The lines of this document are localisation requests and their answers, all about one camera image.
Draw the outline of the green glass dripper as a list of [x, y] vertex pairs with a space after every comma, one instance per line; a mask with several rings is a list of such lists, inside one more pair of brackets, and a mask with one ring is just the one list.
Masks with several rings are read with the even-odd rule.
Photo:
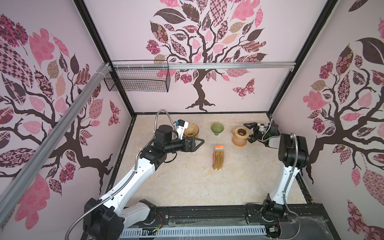
[[222, 133], [224, 131], [225, 127], [222, 123], [214, 122], [211, 124], [210, 129], [214, 133], [215, 136], [218, 136], [220, 133]]

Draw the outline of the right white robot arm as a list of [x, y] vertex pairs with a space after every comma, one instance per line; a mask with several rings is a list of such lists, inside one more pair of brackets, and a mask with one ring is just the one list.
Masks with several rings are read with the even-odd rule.
[[278, 160], [281, 162], [278, 181], [274, 190], [267, 194], [261, 214], [267, 222], [281, 219], [288, 210], [288, 196], [293, 182], [300, 170], [309, 163], [306, 138], [280, 133], [274, 121], [267, 125], [245, 123], [244, 126], [253, 131], [248, 137], [249, 143], [258, 141], [266, 147], [278, 149]]

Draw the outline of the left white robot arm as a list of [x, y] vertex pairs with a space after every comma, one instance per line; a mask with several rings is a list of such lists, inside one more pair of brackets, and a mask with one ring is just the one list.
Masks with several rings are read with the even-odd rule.
[[141, 184], [166, 163], [168, 154], [193, 153], [204, 144], [202, 139], [184, 136], [188, 127], [188, 122], [178, 120], [174, 126], [161, 125], [155, 130], [153, 138], [139, 151], [135, 166], [126, 176], [98, 200], [91, 198], [86, 203], [85, 233], [97, 240], [117, 240], [123, 230], [150, 217], [155, 209], [150, 202], [139, 201], [132, 207], [126, 207], [126, 204]]

